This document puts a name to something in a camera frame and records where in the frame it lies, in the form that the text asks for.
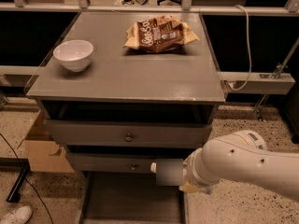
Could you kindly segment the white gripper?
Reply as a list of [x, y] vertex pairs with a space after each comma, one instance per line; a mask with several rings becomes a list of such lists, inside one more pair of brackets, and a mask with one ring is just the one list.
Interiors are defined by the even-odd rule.
[[184, 161], [184, 184], [179, 186], [179, 190], [186, 193], [212, 192], [213, 185], [220, 182], [220, 179], [210, 173], [202, 160], [203, 149], [196, 149]]

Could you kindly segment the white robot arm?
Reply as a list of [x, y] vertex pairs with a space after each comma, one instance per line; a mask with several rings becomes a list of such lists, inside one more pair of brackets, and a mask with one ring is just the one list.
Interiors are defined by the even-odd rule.
[[195, 193], [221, 180], [252, 184], [299, 202], [299, 154], [270, 151], [263, 138], [243, 130], [207, 141], [183, 166], [179, 189]]

